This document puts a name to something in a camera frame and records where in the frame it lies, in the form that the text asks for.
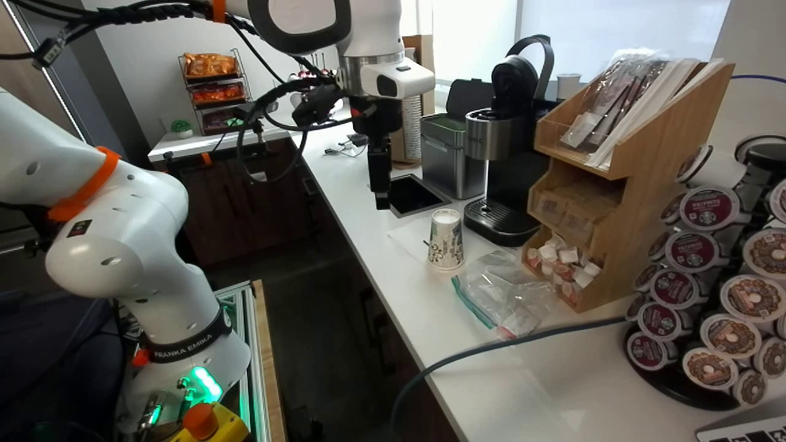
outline wooden rack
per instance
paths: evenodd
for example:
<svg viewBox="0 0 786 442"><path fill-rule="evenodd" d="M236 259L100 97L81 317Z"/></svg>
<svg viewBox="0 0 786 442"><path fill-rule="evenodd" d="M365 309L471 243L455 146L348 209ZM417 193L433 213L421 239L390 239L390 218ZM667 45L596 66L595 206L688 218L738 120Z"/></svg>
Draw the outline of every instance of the wooden rack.
<svg viewBox="0 0 786 442"><path fill-rule="evenodd" d="M679 167L704 146L732 72L725 61L704 64L660 114L617 142L608 167L592 167L588 152L560 142L586 108L592 87L538 123L534 151L549 158L549 167L528 195L528 213L541 231L525 248L560 236L602 266L592 285L564 298L573 309L633 296L633 280L662 231L660 213L679 190Z"/></svg>

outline handle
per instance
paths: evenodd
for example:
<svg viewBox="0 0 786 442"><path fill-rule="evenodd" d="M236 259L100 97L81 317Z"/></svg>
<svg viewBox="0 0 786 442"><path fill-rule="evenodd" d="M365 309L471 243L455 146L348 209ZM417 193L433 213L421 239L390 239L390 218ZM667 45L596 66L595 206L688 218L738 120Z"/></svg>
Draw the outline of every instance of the handle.
<svg viewBox="0 0 786 442"><path fill-rule="evenodd" d="M329 27L305 32L305 35L289 35L273 23L269 0L248 0L252 27L259 32L259 37L269 48L284 54L306 54L306 53L316 53L321 48L340 42L350 27L348 0L334 0L334 10L335 10L335 21Z"/></svg>
<svg viewBox="0 0 786 442"><path fill-rule="evenodd" d="M549 48L549 37L547 35L531 35L525 40L517 40L510 49L509 49L509 56L510 54L520 54L525 48L531 45L541 45L542 48L542 66L541 66L541 76L538 76L538 88L534 88L534 102L542 102L545 98L545 88L547 88L547 78L554 70L554 53Z"/></svg>

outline white countertop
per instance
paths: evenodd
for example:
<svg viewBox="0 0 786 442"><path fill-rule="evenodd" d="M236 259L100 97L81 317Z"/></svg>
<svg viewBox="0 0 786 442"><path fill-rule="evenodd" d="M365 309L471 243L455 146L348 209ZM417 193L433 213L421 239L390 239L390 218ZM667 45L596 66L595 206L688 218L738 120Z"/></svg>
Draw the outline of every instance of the white countertop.
<svg viewBox="0 0 786 442"><path fill-rule="evenodd" d="M323 156L348 131L308 134L305 161L410 355L426 367L488 341L452 296L448 276L424 264L433 213L376 211L365 156ZM469 264L496 245L463 228L463 248ZM557 307L549 319L588 323L623 306L586 314ZM620 355L620 333L604 326L463 360L433 374L429 387L457 436L471 442L689 442L697 427L732 416L688 409L643 384Z"/></svg>

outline floor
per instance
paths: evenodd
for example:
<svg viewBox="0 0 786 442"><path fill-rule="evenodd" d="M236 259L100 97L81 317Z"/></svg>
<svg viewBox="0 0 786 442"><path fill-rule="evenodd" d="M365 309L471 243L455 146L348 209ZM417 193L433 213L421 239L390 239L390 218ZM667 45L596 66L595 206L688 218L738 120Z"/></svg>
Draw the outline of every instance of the floor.
<svg viewBox="0 0 786 442"><path fill-rule="evenodd" d="M252 277L265 282L289 439L386 439L394 390L367 344L345 243L306 239L211 270L215 288Z"/></svg>

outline black coffee machine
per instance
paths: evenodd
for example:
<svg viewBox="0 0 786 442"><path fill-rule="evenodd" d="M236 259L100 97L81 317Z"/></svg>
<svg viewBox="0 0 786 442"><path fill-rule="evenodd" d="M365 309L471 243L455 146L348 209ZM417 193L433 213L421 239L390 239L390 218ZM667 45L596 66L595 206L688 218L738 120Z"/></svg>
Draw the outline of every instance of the black coffee machine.
<svg viewBox="0 0 786 442"><path fill-rule="evenodd" d="M542 48L541 74L517 56L531 45ZM520 245L538 228L525 202L547 167L533 137L538 118L554 107L545 102L552 64L549 37L517 40L491 72L491 107L467 114L467 156L484 161L484 195L463 206L463 223L499 245Z"/></svg>

